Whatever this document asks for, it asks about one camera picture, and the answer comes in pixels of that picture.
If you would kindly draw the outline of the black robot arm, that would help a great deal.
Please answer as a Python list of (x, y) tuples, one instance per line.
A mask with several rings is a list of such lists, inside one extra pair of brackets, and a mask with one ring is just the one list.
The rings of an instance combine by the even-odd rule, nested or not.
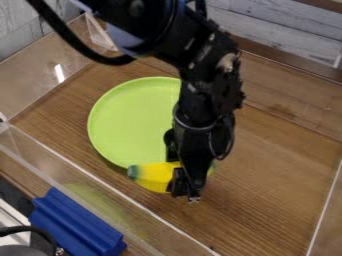
[(107, 23), (123, 52), (114, 63), (153, 56), (173, 65), (181, 78), (173, 107), (173, 128), (165, 133), (172, 169), (166, 191), (201, 199), (213, 164), (236, 143), (236, 110), (246, 94), (241, 79), (241, 50), (208, 18), (205, 0), (77, 0)]

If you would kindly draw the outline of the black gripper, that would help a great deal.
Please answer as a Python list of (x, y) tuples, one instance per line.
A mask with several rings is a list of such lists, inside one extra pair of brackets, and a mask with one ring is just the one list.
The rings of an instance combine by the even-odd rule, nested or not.
[(174, 198), (201, 201), (201, 191), (216, 160), (224, 160), (236, 143), (236, 115), (229, 113), (209, 123), (196, 124), (174, 110), (173, 128), (165, 133), (166, 160), (181, 162), (173, 171), (168, 191)]

